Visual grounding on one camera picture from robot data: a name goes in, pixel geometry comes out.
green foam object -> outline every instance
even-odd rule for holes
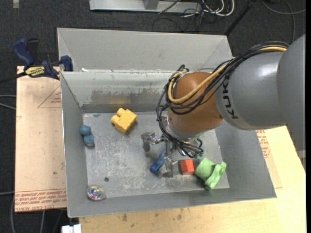
[[[204,158],[195,170],[195,175],[205,181],[205,189],[212,189],[225,171],[227,164],[216,164],[208,158]]]

black carpet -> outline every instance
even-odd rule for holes
[[[235,0],[236,9],[232,15],[223,18],[208,15],[200,25],[197,19],[183,19],[172,14],[91,12],[89,0],[19,0],[19,9],[13,9],[12,0],[0,0],[0,79],[14,75],[15,67],[24,64],[12,51],[13,44],[23,37],[39,39],[39,58],[47,59],[49,55],[55,61],[58,59],[58,27],[224,34],[248,1]],[[264,1],[274,10],[285,13],[306,8],[306,0]],[[305,32],[305,11],[294,15],[279,14],[257,0],[229,35],[229,43],[236,56],[257,43],[278,40],[290,44]],[[16,94],[16,81],[0,84],[0,94]],[[0,103],[15,106],[15,99],[0,98]],[[15,111],[0,106],[0,193],[14,190],[15,121]],[[2,233],[12,232],[11,204],[12,195],[0,196]],[[58,210],[46,211],[44,233],[52,233],[54,228],[58,232],[58,225],[69,224],[66,212],[60,213]],[[17,233],[36,233],[40,230],[42,212],[14,214],[13,219]]]

gray bin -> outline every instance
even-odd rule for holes
[[[58,43],[59,55],[74,63],[73,72],[61,75],[69,217],[276,196],[256,132],[225,122],[202,136],[203,157],[227,163],[212,190],[194,175],[163,178],[148,170],[163,145],[145,153],[140,135],[160,135],[155,107],[164,84],[181,64],[196,71],[232,58],[225,36],[58,29]],[[126,134],[110,123],[121,107],[138,115]],[[93,149],[83,143],[82,124],[92,128]],[[89,200],[90,184],[101,186],[107,199]]]

bin floor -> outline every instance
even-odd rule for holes
[[[195,175],[181,175],[178,165],[172,178],[164,178],[163,166],[158,175],[149,171],[150,165],[164,149],[164,143],[152,145],[149,152],[142,147],[141,134],[155,132],[161,136],[155,112],[136,112],[137,119],[126,134],[122,134],[111,124],[114,113],[84,114],[84,124],[91,127],[95,147],[86,147],[86,166],[88,184],[101,186],[108,198],[145,194],[171,193],[204,190],[204,183]],[[222,156],[214,130],[204,133],[204,155],[194,159],[198,164],[204,157],[221,163]],[[176,160],[187,159],[177,151]],[[214,189],[229,188],[226,173],[222,175]]]

orange block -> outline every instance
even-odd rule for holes
[[[194,174],[194,165],[192,159],[179,161],[182,175]]]

